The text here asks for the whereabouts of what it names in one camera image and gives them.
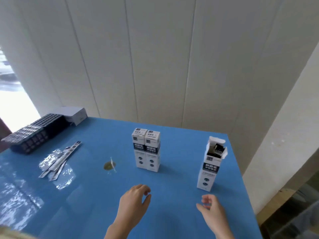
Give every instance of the blue tablecloth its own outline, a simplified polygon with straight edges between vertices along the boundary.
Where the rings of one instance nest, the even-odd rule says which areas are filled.
[[[161,132],[158,173],[136,167],[131,134],[137,127]],[[152,201],[129,238],[214,238],[196,208],[207,193],[196,185],[209,136],[228,147],[211,193],[237,239],[262,238],[227,135],[98,118],[69,127],[31,155],[0,154],[0,223],[44,239],[103,238],[122,194],[147,184]],[[38,178],[44,157],[78,140],[82,145],[57,181]],[[116,173],[103,169],[110,157]]]

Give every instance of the blue tabletop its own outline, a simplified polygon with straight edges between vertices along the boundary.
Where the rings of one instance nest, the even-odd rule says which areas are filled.
[[[136,167],[131,134],[137,127],[161,132],[158,173]],[[209,136],[226,140],[212,187],[225,207],[235,238],[262,238],[228,137],[225,134],[88,118],[31,155],[0,154],[0,224],[39,238],[103,238],[119,199],[147,184],[151,204],[128,238],[214,238],[196,203],[198,173]],[[38,164],[51,151],[82,141],[57,181],[39,179]],[[103,165],[112,157],[116,173]]]

